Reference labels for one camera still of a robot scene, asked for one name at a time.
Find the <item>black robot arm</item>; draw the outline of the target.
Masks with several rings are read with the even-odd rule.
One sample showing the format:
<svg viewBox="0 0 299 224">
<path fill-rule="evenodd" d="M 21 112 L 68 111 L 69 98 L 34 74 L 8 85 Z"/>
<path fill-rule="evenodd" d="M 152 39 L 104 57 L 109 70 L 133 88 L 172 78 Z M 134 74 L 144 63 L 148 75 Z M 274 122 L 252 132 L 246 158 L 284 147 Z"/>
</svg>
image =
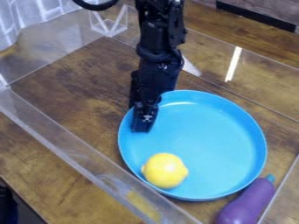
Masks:
<svg viewBox="0 0 299 224">
<path fill-rule="evenodd" d="M 130 130 L 148 132 L 157 117 L 161 94 L 173 91 L 182 70 L 177 45 L 185 42 L 182 0 L 134 0 L 140 28 L 136 54 L 138 68 L 130 73 L 128 107 Z"/>
</svg>

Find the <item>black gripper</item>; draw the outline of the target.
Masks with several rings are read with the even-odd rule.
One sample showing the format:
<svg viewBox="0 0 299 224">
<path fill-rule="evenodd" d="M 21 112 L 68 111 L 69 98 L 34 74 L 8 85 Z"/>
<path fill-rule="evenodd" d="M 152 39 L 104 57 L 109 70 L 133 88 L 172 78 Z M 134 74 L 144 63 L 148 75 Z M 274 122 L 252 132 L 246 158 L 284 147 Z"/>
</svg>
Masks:
<svg viewBox="0 0 299 224">
<path fill-rule="evenodd" d="M 133 108 L 130 130 L 148 132 L 154 124 L 161 93 L 172 91 L 178 73 L 182 70 L 182 54 L 173 47 L 153 52 L 141 45 L 136 46 L 140 57 L 138 68 L 130 73 L 129 103 Z"/>
</svg>

